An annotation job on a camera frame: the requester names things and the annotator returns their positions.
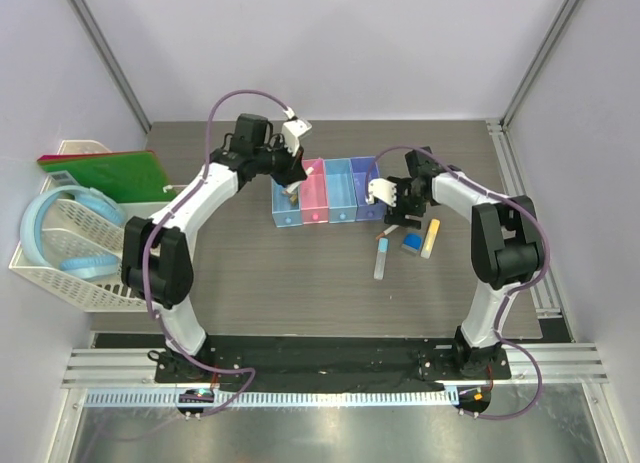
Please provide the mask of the white red-tipped pen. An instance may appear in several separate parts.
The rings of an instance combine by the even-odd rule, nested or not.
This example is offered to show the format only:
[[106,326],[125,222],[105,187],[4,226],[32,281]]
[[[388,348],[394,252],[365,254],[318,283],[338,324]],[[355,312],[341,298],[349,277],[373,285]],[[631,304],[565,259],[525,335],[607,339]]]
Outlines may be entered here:
[[380,234],[376,236],[376,240],[380,240],[382,238],[388,237],[391,233],[396,231],[399,228],[399,225],[391,225],[383,230]]

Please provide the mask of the red folder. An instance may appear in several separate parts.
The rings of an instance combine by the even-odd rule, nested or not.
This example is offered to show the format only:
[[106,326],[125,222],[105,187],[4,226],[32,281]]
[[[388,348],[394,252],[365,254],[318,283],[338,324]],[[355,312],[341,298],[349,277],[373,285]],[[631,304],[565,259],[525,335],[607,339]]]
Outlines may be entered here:
[[103,158],[103,157],[111,157],[111,156],[124,156],[124,155],[130,155],[130,154],[142,154],[142,151],[43,155],[36,160],[36,163],[39,166],[47,166],[47,165],[62,163],[66,161],[84,160],[89,158]]

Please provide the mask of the blue grey pencil sharpener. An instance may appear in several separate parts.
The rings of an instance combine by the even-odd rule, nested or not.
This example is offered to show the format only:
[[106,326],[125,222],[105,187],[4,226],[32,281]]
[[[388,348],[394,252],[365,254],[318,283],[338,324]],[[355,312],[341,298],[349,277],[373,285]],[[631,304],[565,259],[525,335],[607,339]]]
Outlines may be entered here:
[[410,254],[418,254],[422,247],[422,238],[419,234],[408,233],[401,244],[401,249]]

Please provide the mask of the blue capped clear tube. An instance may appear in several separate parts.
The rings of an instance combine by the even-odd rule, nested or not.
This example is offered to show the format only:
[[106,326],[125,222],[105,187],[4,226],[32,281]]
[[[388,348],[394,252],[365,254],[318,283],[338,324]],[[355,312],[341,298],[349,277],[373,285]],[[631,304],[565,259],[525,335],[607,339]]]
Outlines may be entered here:
[[382,280],[384,278],[386,257],[388,254],[389,240],[386,237],[378,239],[376,261],[374,265],[373,278],[375,280]]

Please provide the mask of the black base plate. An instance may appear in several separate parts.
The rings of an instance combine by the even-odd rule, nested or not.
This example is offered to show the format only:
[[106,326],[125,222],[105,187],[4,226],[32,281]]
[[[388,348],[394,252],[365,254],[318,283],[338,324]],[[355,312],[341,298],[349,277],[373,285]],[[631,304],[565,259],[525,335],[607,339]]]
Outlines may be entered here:
[[236,390],[246,378],[236,368],[255,369],[258,392],[371,393],[433,389],[440,381],[506,381],[504,350],[471,369],[459,367],[449,338],[359,338],[212,336],[209,350],[192,365],[169,350],[161,335],[101,333],[98,349],[140,349],[155,366],[157,383],[216,383]]

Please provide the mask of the yellow capped white highlighter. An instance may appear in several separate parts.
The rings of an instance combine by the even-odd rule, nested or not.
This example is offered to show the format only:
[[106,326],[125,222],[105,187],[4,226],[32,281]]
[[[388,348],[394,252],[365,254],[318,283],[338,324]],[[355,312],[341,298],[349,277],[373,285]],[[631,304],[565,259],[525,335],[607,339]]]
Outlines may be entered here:
[[420,253],[420,256],[422,258],[429,259],[431,257],[434,244],[439,233],[440,225],[441,222],[439,219],[434,218],[430,221]]

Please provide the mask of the four-colour compartment organizer box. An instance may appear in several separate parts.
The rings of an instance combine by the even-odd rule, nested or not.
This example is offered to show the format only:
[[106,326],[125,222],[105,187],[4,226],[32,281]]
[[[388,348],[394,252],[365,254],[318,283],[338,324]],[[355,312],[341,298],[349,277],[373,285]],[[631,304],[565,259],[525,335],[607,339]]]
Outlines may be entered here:
[[310,159],[303,167],[313,166],[314,172],[294,195],[282,194],[284,187],[271,184],[271,213],[278,228],[321,223],[353,223],[377,221],[384,217],[386,205],[365,201],[365,179],[379,177],[379,168],[372,156]]

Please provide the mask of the white perforated file rack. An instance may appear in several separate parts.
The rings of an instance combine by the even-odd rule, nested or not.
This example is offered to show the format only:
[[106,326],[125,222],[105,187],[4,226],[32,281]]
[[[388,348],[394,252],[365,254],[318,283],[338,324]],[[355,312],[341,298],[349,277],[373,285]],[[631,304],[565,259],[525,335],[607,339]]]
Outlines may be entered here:
[[10,270],[85,312],[144,311],[120,269],[126,222],[176,195],[155,153],[65,140],[36,166],[46,181],[23,214]]

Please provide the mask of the white pink-tipped marker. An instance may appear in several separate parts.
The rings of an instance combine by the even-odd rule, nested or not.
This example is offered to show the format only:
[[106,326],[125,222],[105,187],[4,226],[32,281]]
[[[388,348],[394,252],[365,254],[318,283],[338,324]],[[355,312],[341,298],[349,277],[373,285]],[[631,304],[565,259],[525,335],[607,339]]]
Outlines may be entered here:
[[311,167],[309,167],[309,168],[306,168],[306,169],[305,169],[305,176],[304,176],[301,180],[299,180],[299,181],[301,181],[301,184],[302,184],[304,181],[306,181],[306,180],[308,179],[308,177],[309,177],[313,172],[314,172],[314,167],[313,167],[313,166],[311,166]]

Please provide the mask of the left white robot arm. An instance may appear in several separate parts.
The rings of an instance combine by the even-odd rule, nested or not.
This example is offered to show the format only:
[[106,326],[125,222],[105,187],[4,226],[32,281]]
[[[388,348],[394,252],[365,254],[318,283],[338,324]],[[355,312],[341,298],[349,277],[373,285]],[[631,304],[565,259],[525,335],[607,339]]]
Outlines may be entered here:
[[256,176],[268,175],[281,186],[306,180],[302,141],[310,133],[310,123],[295,115],[275,131],[267,118],[242,114],[222,146],[205,153],[202,169],[177,197],[125,225],[122,281],[160,325],[166,344],[160,360],[176,365],[190,381],[218,371],[190,300],[194,240],[214,212]]

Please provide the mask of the green folder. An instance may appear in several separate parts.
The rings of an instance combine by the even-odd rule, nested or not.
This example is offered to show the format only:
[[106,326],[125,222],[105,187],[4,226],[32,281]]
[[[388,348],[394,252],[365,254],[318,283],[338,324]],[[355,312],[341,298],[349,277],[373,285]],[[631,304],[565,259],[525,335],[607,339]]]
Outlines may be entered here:
[[94,188],[117,203],[168,202],[177,195],[152,151],[39,167],[60,186]]

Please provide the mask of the light blue headphones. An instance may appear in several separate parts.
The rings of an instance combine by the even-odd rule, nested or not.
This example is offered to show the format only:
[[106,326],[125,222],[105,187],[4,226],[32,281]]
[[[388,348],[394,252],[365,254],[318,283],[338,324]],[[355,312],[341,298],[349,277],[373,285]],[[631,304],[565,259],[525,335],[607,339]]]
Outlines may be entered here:
[[54,187],[38,195],[22,216],[23,255],[33,266],[81,280],[108,278],[120,269],[125,222],[122,207],[96,189]]

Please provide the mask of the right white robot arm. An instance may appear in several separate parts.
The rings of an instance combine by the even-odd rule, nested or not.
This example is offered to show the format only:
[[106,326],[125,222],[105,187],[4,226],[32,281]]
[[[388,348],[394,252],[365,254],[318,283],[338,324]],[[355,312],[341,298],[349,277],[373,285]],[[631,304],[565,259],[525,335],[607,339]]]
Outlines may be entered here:
[[500,360],[502,327],[513,300],[548,269],[547,240],[526,195],[509,197],[441,163],[428,147],[405,154],[408,175],[367,184],[368,197],[387,205],[388,225],[418,229],[429,206],[445,206],[470,224],[471,266],[478,280],[467,317],[456,329],[451,363],[478,378]]

